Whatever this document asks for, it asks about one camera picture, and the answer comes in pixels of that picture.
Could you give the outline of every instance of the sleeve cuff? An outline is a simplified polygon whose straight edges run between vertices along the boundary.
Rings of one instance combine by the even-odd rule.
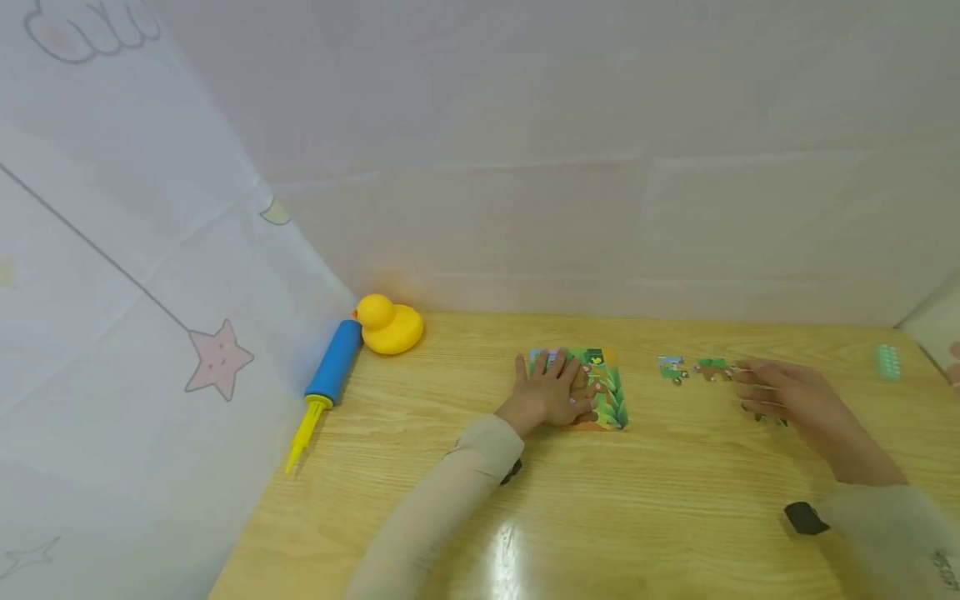
[[[466,448],[483,456],[493,473],[503,478],[523,453],[523,440],[500,417],[484,415],[470,424],[453,449]]]
[[[912,486],[837,484],[817,513],[846,538],[898,543],[915,551],[956,552],[951,526],[923,491]]]

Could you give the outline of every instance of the beige sleeve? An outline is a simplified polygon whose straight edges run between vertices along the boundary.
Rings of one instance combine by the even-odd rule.
[[[353,573],[347,599],[415,598],[457,527],[513,468],[523,440],[485,415],[396,506]]]
[[[925,493],[838,484],[816,508],[846,539],[877,598],[960,600],[953,525]]]

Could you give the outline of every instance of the star print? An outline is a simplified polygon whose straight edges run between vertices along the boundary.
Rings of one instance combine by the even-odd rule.
[[[33,550],[24,550],[23,552],[11,550],[10,552],[4,552],[4,558],[10,561],[11,564],[6,568],[6,570],[0,573],[0,579],[6,579],[7,577],[13,575],[16,571],[25,566],[30,566],[31,564],[52,563],[54,559],[47,553],[50,552],[50,548],[54,547],[54,544],[57,543],[59,539],[60,536],[57,536],[45,544],[34,548]]]
[[[237,336],[229,319],[224,319],[220,330],[213,335],[190,331],[190,341],[200,357],[200,364],[187,382],[185,391],[194,392],[212,385],[224,400],[230,402],[237,372],[250,364],[253,355],[237,346]]]
[[[12,256],[0,258],[0,287],[13,288],[13,263]]]

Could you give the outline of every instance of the white wall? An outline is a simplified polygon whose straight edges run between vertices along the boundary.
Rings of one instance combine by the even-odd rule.
[[[895,324],[958,263],[955,2],[156,5],[357,293]]]
[[[202,598],[353,298],[166,28],[93,6],[0,5],[0,598]]]

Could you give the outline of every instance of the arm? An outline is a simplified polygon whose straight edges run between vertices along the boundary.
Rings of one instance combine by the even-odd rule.
[[[960,598],[951,524],[917,488],[838,484],[817,511],[844,537],[877,598]]]
[[[513,468],[524,436],[545,422],[596,420],[592,400],[570,398],[579,361],[567,361],[565,349],[549,369],[546,361],[542,352],[527,377],[523,358],[516,358],[510,397],[468,427],[396,506],[357,566],[348,600],[416,597],[446,541]]]
[[[440,550],[514,466],[523,440],[485,415],[396,506],[353,574],[347,598],[414,598]]]
[[[806,367],[748,361],[736,379],[744,407],[794,423],[837,488],[817,507],[847,542],[878,598],[960,600],[952,525],[859,423],[827,380]]]

